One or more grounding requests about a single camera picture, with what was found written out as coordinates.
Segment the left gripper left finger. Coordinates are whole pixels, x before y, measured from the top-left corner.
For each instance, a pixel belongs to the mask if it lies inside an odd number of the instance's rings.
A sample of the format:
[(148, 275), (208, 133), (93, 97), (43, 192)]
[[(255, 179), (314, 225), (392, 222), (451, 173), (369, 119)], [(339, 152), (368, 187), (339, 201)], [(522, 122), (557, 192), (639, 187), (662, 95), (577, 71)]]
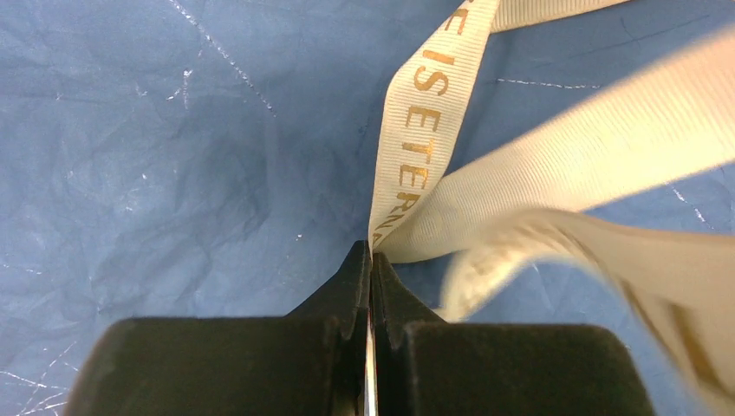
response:
[(362, 415), (368, 245), (277, 317), (139, 317), (84, 363), (67, 415)]

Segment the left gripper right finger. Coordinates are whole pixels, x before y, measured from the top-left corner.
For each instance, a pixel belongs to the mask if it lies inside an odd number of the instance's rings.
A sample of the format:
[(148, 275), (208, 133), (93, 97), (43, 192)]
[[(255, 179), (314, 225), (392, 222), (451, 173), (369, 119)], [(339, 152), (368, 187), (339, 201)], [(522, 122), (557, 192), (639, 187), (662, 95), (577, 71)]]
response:
[(634, 363), (592, 325), (450, 323), (373, 258), (380, 415), (651, 415)]

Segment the cream printed ribbon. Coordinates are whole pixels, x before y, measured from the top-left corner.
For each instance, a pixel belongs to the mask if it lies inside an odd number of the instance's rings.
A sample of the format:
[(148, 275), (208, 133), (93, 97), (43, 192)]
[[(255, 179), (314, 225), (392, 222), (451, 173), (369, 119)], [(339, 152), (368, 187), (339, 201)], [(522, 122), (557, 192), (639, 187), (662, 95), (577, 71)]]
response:
[(439, 311), (452, 322), (534, 260), (593, 270), (712, 411), (731, 415), (733, 237), (634, 228), (586, 211), (733, 161), (733, 27), (447, 171), (489, 38), (605, 7), (466, 1), (446, 18), (388, 86), (369, 247), (396, 263), (453, 254)]

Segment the blue wrapping paper sheet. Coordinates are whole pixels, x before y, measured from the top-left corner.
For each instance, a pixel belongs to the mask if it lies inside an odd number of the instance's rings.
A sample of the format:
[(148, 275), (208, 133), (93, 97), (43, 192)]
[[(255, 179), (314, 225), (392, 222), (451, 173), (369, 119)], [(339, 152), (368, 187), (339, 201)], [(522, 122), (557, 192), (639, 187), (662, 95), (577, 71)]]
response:
[[(1, 415), (60, 415), (131, 316), (284, 315), (368, 227), (396, 69), (462, 1), (1, 1)], [(447, 173), (734, 1), (629, 1), (492, 37)], [(589, 322), (659, 415), (713, 415), (625, 302), (537, 263), (471, 322)]]

